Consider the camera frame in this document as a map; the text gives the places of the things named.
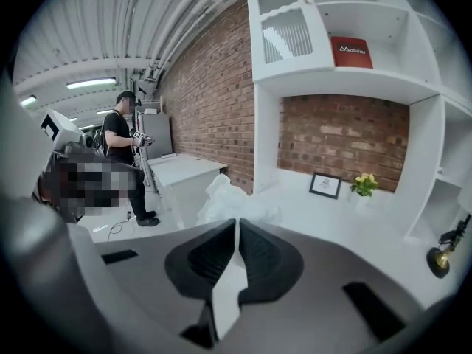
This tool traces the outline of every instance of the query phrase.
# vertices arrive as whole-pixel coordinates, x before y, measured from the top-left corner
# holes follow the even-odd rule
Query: framed picture
[[[324,173],[314,173],[311,179],[310,192],[324,197],[338,199],[341,177]]]

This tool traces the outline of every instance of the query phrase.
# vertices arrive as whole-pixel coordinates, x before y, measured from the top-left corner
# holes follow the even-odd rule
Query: ceiling light
[[[33,103],[36,101],[36,96],[29,96],[28,98],[25,99],[25,101],[21,101],[21,106],[26,106],[29,105],[30,103]]]
[[[83,86],[99,86],[102,84],[115,84],[117,79],[114,77],[107,77],[104,79],[94,79],[94,80],[87,80],[87,81],[78,81],[76,83],[68,83],[67,88],[69,89],[76,89],[82,88]]]

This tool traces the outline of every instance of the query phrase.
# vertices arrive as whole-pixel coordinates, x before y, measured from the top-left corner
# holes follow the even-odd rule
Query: potted plant
[[[372,197],[372,191],[377,189],[378,183],[374,175],[362,173],[360,177],[355,178],[355,183],[351,185],[350,200],[354,203],[355,209],[363,209]]]

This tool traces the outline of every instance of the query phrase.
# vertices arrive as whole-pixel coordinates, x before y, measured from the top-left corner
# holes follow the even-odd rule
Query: ceiling
[[[45,1],[18,40],[13,72],[18,100],[36,97],[35,103],[25,107],[34,117],[53,108],[70,119],[78,118],[75,122],[78,127],[100,124],[103,115],[97,111],[113,108],[118,93],[131,88],[131,77],[142,80],[148,67],[156,69],[157,62],[152,61],[156,43],[162,43],[156,58],[159,60],[173,34],[199,1]],[[198,5],[192,20],[179,28],[183,31],[177,39],[215,1],[203,0],[204,4]],[[223,0],[214,14],[192,31],[189,40],[233,1]],[[181,15],[171,21],[176,11],[181,11]],[[72,90],[66,87],[70,82],[102,77],[115,77],[117,83]]]

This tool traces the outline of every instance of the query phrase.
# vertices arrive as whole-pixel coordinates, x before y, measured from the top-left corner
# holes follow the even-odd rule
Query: red book
[[[364,39],[331,37],[336,67],[374,68]]]

